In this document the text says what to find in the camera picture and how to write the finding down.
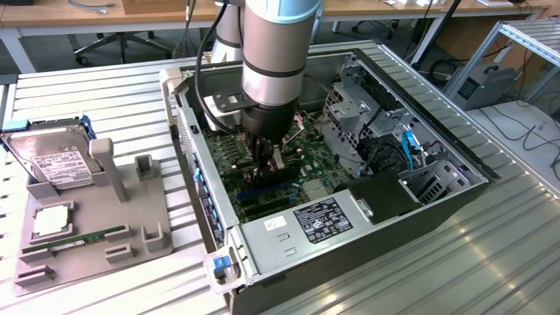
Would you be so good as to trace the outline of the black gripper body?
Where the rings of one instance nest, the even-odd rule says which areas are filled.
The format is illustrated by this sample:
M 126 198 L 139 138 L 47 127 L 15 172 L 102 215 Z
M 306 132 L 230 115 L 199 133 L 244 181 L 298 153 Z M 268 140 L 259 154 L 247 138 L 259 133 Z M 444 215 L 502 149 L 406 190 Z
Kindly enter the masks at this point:
M 280 142 L 287 135 L 295 121 L 298 101 L 280 106 L 263 104 L 243 109 L 243 127 L 254 138 L 263 138 Z

